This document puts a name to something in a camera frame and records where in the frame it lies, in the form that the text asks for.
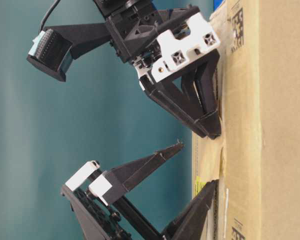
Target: brown cardboard surface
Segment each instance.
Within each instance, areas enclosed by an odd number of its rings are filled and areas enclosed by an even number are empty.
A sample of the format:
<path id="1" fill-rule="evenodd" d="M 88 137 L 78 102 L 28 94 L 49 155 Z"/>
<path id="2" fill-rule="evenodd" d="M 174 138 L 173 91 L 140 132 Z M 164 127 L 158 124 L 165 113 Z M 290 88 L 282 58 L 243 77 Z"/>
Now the brown cardboard surface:
<path id="1" fill-rule="evenodd" d="M 291 240 L 300 239 L 300 0 L 275 2 L 260 1 L 261 237 Z"/>
<path id="2" fill-rule="evenodd" d="M 300 0 L 218 11 L 222 137 L 193 136 L 193 181 L 220 178 L 219 240 L 300 239 Z"/>

